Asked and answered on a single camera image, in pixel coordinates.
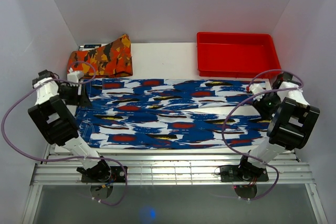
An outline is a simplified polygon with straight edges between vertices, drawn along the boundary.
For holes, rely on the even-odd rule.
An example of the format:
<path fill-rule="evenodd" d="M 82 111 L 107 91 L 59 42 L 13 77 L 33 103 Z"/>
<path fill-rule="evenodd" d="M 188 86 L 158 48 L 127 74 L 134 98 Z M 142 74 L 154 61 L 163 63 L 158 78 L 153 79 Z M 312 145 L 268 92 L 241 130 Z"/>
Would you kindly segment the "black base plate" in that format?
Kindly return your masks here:
<path fill-rule="evenodd" d="M 77 172 L 81 174 L 82 183 L 125 183 L 128 168 L 110 166 L 109 168 L 92 168 L 85 170 L 78 167 Z"/>
<path fill-rule="evenodd" d="M 215 168 L 214 174 L 219 176 L 221 182 L 268 182 L 269 177 L 266 169 L 261 169 L 261 173 L 253 173 L 239 165 L 222 165 Z"/>

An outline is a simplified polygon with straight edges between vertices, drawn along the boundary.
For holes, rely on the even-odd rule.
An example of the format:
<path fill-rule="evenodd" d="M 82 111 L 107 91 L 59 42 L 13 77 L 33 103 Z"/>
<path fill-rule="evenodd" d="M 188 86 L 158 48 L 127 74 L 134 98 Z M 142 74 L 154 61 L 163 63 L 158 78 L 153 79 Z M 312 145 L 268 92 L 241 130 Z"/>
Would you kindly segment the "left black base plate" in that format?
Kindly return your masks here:
<path fill-rule="evenodd" d="M 110 166 L 109 168 L 92 168 L 85 170 L 78 167 L 77 172 L 81 174 L 82 183 L 125 183 L 128 168 Z"/>

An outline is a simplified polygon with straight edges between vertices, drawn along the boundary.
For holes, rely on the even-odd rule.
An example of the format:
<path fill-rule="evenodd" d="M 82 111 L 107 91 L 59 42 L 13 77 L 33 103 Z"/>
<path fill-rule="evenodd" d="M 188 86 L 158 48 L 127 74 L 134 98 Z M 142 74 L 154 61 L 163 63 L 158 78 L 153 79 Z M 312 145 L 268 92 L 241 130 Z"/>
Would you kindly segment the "red plastic tray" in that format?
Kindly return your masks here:
<path fill-rule="evenodd" d="M 198 32 L 196 46 L 201 77 L 252 78 L 281 68 L 269 34 Z"/>

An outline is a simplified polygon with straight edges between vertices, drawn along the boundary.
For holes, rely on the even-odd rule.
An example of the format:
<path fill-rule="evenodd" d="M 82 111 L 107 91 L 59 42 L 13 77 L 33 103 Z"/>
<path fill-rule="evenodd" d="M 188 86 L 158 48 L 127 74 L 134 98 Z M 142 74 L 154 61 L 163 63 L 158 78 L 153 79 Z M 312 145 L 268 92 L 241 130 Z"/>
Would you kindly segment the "small blue white label card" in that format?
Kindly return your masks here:
<path fill-rule="evenodd" d="M 88 51 L 101 47 L 102 44 L 84 44 L 79 46 L 79 51 Z"/>

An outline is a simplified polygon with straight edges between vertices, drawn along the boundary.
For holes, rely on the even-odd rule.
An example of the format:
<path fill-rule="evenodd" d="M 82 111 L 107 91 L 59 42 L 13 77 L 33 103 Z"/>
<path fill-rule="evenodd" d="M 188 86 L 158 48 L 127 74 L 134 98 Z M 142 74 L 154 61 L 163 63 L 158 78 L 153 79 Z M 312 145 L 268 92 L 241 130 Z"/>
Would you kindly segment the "orange camouflage folded trousers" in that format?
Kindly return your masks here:
<path fill-rule="evenodd" d="M 73 51 L 68 69 L 82 71 L 85 78 L 122 78 L 133 75 L 131 40 L 124 34 L 115 41 L 87 51 Z"/>

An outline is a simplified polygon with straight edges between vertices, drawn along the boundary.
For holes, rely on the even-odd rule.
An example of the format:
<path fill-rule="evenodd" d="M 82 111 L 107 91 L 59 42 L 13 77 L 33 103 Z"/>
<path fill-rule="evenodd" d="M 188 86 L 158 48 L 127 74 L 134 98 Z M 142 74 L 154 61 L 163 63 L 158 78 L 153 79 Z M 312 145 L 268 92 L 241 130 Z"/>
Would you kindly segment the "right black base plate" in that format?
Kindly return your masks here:
<path fill-rule="evenodd" d="M 219 176 L 221 182 L 268 182 L 269 177 L 266 169 L 261 169 L 261 173 L 253 173 L 239 165 L 222 165 L 215 168 L 214 174 Z"/>

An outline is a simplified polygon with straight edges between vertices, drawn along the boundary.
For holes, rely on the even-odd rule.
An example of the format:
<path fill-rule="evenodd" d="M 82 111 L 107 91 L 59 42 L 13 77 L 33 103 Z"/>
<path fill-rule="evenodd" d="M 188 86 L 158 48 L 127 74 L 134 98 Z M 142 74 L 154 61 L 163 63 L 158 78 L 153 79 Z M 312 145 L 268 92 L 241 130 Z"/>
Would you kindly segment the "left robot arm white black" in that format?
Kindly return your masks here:
<path fill-rule="evenodd" d="M 94 181 L 106 182 L 111 179 L 111 168 L 80 136 L 75 118 L 77 107 L 91 106 L 86 91 L 79 84 L 82 77 L 81 71 L 73 71 L 67 75 L 70 81 L 67 83 L 57 81 L 57 75 L 49 70 L 39 72 L 32 81 L 37 100 L 28 114 L 49 144 L 80 157 L 79 173 Z"/>

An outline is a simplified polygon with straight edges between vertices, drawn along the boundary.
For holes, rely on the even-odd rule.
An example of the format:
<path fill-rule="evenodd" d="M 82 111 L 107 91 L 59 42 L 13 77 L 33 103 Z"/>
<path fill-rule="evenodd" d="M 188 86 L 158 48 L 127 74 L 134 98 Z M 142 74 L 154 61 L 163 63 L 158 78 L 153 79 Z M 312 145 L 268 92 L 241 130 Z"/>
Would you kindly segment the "blue white red patterned trousers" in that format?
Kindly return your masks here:
<path fill-rule="evenodd" d="M 210 113 L 248 97 L 247 81 L 99 78 L 86 85 L 92 107 L 78 107 L 84 141 L 94 148 L 183 150 L 249 146 L 266 136 L 259 114 Z"/>

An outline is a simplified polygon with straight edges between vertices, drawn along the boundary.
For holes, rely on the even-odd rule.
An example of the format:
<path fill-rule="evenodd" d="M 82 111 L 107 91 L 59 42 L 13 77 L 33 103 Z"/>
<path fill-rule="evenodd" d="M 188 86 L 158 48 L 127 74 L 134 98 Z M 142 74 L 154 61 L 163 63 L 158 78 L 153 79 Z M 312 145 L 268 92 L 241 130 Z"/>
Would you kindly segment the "aluminium rail frame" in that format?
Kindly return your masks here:
<path fill-rule="evenodd" d="M 70 152 L 61 147 L 48 147 L 47 158 L 61 162 L 37 164 L 32 185 L 81 185 L 76 171 L 80 162 L 69 159 Z M 98 152 L 128 167 L 129 185 L 216 185 L 220 184 L 219 166 L 239 163 L 240 155 L 228 148 L 200 150 L 129 150 L 100 148 Z M 313 184 L 314 176 L 307 162 L 300 162 L 294 151 L 275 157 L 267 168 L 272 184 Z"/>

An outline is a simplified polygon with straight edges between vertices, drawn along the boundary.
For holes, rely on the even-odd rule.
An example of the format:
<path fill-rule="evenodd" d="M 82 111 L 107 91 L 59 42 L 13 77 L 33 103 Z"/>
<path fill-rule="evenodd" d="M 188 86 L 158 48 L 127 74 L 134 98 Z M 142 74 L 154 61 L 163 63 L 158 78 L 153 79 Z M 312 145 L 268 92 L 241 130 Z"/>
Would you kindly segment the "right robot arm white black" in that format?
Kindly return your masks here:
<path fill-rule="evenodd" d="M 258 96 L 253 107 L 263 120 L 269 120 L 267 139 L 243 156 L 237 167 L 241 180 L 257 180 L 266 174 L 266 165 L 279 154 L 302 149 L 317 122 L 320 110 L 304 98 L 300 82 L 293 75 L 283 72 L 277 75 L 271 92 Z"/>

